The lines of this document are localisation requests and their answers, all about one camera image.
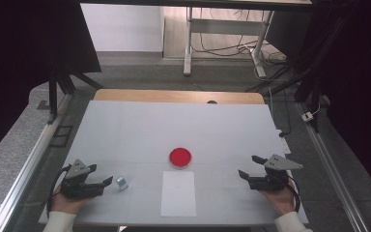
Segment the white metal desk frame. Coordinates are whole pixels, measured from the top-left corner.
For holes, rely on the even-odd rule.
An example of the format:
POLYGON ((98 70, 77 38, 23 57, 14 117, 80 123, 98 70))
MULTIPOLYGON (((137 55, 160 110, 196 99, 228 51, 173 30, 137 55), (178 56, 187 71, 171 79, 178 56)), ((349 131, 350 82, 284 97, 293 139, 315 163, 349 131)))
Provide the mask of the white metal desk frame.
POLYGON ((239 21, 225 19, 207 19, 194 18, 193 8, 186 8, 186 45, 185 45, 185 62, 184 76, 191 75, 191 39, 192 35, 198 34, 215 34, 215 35, 240 35, 256 36, 257 43, 254 48, 248 50, 249 55, 254 63, 254 71, 260 78, 265 78, 266 73, 260 60, 260 52, 271 24, 273 11, 264 11, 264 18, 261 21, 239 21))

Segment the person's right hand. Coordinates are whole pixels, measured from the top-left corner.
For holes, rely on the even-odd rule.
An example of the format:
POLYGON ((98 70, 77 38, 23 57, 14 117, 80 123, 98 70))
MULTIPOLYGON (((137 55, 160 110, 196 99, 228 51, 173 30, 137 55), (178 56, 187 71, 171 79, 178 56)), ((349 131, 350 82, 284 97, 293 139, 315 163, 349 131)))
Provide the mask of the person's right hand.
POLYGON ((277 191, 260 190, 260 193, 269 200, 277 213, 283 216, 295 211, 296 203, 295 195, 291 192, 292 187, 292 182, 289 182, 288 188, 277 191))

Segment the white paper sheet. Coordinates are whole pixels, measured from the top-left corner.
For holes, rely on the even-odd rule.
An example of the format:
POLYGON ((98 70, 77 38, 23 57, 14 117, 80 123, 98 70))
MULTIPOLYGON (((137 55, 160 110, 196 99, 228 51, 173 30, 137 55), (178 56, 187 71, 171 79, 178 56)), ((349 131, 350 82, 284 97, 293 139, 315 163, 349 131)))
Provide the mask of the white paper sheet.
POLYGON ((172 218, 197 216, 192 172, 163 172, 160 215, 172 218))

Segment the black rectangular floor frame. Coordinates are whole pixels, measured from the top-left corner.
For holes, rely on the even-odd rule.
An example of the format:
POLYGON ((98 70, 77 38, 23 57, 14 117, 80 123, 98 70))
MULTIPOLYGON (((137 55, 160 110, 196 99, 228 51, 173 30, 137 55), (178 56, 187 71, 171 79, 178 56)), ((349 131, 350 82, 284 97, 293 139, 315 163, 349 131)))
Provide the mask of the black rectangular floor frame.
POLYGON ((64 148, 71 138, 72 130, 73 126, 59 126, 54 132, 49 146, 55 148, 64 148))

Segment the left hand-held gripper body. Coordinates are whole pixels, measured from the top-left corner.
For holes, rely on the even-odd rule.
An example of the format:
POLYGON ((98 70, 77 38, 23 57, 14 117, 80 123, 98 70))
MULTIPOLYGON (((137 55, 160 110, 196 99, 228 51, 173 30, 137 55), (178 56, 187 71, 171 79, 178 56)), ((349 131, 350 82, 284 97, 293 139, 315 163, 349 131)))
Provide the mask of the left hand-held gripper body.
POLYGON ((87 177, 93 172, 80 159, 69 165, 60 191, 68 198, 93 198, 103 195, 102 183, 86 184, 87 177))

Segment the round red ink pad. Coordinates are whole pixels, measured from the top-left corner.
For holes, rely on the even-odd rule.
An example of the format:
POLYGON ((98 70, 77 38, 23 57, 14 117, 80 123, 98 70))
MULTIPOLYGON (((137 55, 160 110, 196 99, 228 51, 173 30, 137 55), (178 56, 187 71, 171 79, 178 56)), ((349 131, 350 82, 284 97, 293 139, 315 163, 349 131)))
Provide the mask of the round red ink pad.
POLYGON ((191 160, 191 152, 186 148, 175 148, 169 154, 170 164, 175 168, 186 168, 190 164, 191 160))

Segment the small blue white stamp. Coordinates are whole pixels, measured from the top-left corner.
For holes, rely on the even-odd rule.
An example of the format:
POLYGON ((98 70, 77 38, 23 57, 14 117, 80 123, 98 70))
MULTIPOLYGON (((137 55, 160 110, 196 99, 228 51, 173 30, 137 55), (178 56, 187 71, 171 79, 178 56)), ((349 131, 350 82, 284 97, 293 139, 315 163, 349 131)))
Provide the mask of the small blue white stamp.
POLYGON ((116 183, 120 191, 123 191, 128 188, 128 182, 123 176, 118 177, 116 183))

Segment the black metal stand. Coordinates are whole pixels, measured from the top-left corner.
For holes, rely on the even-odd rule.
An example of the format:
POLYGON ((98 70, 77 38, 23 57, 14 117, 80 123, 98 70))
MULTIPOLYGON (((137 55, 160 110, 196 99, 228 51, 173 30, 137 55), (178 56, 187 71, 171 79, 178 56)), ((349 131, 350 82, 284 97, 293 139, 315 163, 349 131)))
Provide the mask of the black metal stand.
POLYGON ((65 95, 71 95, 75 91, 75 86, 71 80, 71 76, 75 76, 83 82, 87 83, 96 90, 102 89, 103 86, 95 80, 84 74, 72 69, 69 66, 52 66, 49 74, 49 120, 48 124, 51 125, 58 117, 58 104, 57 104, 57 87, 60 87, 65 95))
POLYGON ((296 102, 304 102, 312 95, 312 110, 317 110, 319 102, 319 78, 323 63, 335 40, 345 25, 343 15, 322 15, 316 13, 282 13, 275 12, 271 17, 271 28, 268 30, 268 41, 277 47, 288 60, 280 62, 282 68, 269 79, 248 89, 257 91, 269 82, 276 81, 282 74, 294 68, 295 75, 287 82, 280 84, 268 93, 276 94, 286 88, 300 83, 294 94, 296 102))

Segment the wooden table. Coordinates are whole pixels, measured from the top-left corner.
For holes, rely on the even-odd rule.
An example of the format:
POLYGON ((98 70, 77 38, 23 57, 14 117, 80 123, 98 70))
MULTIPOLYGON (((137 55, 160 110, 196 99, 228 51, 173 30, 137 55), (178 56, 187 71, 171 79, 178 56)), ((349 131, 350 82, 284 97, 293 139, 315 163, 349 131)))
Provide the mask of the wooden table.
POLYGON ((131 89, 100 89, 95 93, 94 100, 120 102, 216 102, 221 104, 265 103, 263 96, 258 93, 131 89))

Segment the aluminium floor rail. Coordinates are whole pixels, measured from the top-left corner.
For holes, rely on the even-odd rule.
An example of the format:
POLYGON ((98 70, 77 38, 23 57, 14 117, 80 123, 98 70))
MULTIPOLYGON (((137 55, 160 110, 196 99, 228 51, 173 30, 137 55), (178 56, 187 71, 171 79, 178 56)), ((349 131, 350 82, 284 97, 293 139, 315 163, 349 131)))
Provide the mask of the aluminium floor rail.
POLYGON ((0 232, 5 230, 13 217, 16 205, 20 201, 23 192, 26 190, 37 166, 39 165, 54 132, 57 130, 62 117, 67 110, 70 100, 71 95, 66 94, 60 100, 59 105, 55 106, 55 109, 59 111, 58 115, 51 124, 46 123, 44 125, 40 136, 37 138, 34 147, 17 173, 5 199, 0 203, 0 232))
POLYGON ((328 174, 329 181, 335 190, 336 196, 342 205, 342 211, 346 214, 353 230, 355 232, 370 232, 369 226, 339 173, 325 141, 308 123, 305 123, 305 127, 318 153, 318 157, 328 174))

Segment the white board table cover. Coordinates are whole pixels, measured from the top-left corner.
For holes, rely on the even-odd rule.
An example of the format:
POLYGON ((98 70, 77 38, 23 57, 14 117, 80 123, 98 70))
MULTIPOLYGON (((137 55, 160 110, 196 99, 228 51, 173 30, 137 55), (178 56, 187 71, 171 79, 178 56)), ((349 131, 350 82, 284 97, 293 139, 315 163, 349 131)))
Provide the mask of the white board table cover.
POLYGON ((78 214, 78 225, 254 226, 271 224, 277 212, 251 189, 238 170, 264 176, 251 156, 283 153, 265 104, 91 101, 71 145, 67 162, 96 164, 91 183, 123 176, 78 214), (170 164, 175 148, 192 160, 170 164), (194 174, 196 217, 162 217, 164 171, 194 174))

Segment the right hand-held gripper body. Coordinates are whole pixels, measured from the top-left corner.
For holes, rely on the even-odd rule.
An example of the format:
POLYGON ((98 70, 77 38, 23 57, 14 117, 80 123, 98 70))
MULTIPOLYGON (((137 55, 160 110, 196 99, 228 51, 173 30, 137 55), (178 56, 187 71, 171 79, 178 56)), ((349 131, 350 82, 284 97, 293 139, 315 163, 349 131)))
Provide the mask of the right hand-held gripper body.
POLYGON ((251 189, 277 191, 289 186, 288 170, 302 169, 303 165, 279 155, 272 155, 263 165, 264 177, 251 177, 248 182, 251 189))

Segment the black curtain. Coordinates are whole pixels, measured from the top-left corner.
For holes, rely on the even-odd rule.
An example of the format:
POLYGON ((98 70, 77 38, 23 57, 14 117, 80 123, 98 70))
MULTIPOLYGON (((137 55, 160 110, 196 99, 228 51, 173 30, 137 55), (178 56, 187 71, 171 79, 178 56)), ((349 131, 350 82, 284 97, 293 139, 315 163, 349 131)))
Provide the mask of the black curtain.
POLYGON ((335 20, 346 17, 317 70, 328 117, 371 176, 371 0, 312 0, 311 12, 276 12, 267 40, 299 72, 316 58, 335 20))
POLYGON ((0 141, 53 73, 98 73, 79 0, 0 0, 0 141))

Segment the person's left hand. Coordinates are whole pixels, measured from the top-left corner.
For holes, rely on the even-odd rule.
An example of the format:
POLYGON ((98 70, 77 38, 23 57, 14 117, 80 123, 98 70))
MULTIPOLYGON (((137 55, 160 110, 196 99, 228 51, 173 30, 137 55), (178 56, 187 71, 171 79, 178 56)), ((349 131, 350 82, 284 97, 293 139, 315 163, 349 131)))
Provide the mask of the person's left hand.
POLYGON ((68 198, 60 189, 58 186, 52 195, 51 210, 54 212, 77 215, 80 209, 91 201, 91 198, 68 198))

